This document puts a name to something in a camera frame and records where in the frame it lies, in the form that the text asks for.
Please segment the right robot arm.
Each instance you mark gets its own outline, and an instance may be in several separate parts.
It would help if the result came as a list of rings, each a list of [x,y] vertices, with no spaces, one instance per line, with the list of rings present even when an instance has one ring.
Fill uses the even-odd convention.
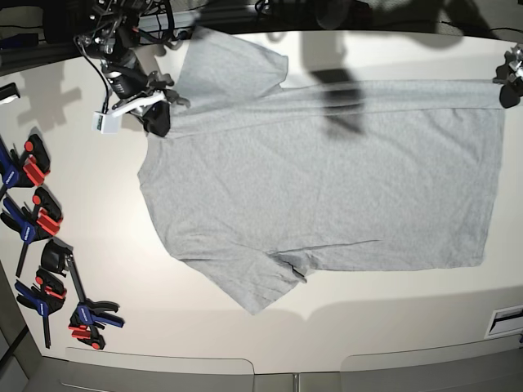
[[[174,82],[147,73],[135,50],[144,42],[169,47],[176,39],[169,1],[74,1],[73,40],[82,57],[101,78],[105,95],[93,114],[92,129],[104,135],[121,127],[122,117],[133,116],[144,131],[164,137],[171,128],[170,108],[189,102],[172,89]],[[139,27],[151,9],[167,15],[167,28],[158,37]]]

